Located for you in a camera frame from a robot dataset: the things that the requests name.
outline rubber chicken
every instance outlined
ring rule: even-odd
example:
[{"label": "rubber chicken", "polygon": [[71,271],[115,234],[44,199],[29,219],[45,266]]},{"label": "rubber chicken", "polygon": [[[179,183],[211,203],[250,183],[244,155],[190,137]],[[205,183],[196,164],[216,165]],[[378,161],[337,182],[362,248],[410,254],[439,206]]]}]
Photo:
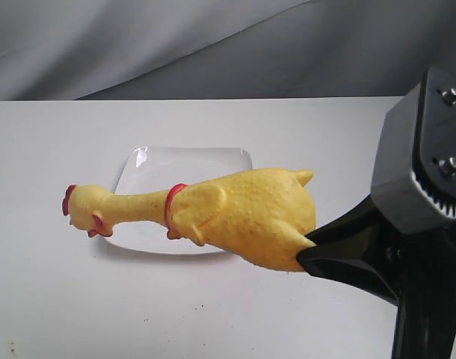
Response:
[{"label": "rubber chicken", "polygon": [[267,269],[304,271],[296,255],[315,246],[304,236],[316,227],[304,188],[312,176],[309,170],[262,168],[133,195],[71,185],[62,207],[70,224],[89,237],[112,236],[122,222],[153,221],[167,228],[169,239],[208,243]]}]

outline red band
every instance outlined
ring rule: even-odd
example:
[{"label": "red band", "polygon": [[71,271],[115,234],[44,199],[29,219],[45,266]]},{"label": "red band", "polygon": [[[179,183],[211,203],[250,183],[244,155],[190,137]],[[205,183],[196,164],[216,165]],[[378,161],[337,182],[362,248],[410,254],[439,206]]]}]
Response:
[{"label": "red band", "polygon": [[178,185],[175,185],[172,187],[172,189],[168,192],[167,194],[167,200],[165,201],[165,224],[167,226],[167,229],[170,230],[170,223],[168,223],[169,219],[169,214],[170,214],[170,205],[173,200],[173,197],[175,197],[175,194],[183,190],[187,185],[180,183]]}]

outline red comb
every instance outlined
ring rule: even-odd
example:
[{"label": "red comb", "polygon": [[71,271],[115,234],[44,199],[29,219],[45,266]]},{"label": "red comb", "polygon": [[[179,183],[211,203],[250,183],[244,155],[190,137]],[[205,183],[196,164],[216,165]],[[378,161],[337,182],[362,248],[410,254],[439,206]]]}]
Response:
[{"label": "red comb", "polygon": [[69,188],[65,191],[65,198],[62,201],[62,212],[64,215],[69,215],[69,199],[76,185],[69,185]]}]

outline rubber chicken head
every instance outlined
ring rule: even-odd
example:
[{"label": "rubber chicken head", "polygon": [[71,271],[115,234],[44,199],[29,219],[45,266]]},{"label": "rubber chicken head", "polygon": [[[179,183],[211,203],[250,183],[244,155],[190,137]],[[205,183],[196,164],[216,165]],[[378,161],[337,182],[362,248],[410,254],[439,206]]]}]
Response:
[{"label": "rubber chicken head", "polygon": [[102,221],[100,211],[104,199],[112,193],[98,185],[70,185],[62,202],[64,215],[70,215],[70,224],[79,230],[86,230],[89,237],[100,234],[110,237],[113,226]]}]

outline metal screw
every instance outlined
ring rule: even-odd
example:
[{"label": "metal screw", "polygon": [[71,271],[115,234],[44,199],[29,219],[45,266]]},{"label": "metal screw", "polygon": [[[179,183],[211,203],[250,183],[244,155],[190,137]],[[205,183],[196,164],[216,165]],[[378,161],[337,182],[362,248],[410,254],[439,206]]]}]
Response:
[{"label": "metal screw", "polygon": [[448,91],[443,91],[442,97],[445,103],[454,105],[454,102],[456,102],[456,88],[451,88]]},{"label": "metal screw", "polygon": [[441,159],[439,161],[439,168],[447,177],[454,176],[456,174],[456,158],[449,157],[447,161]]}]

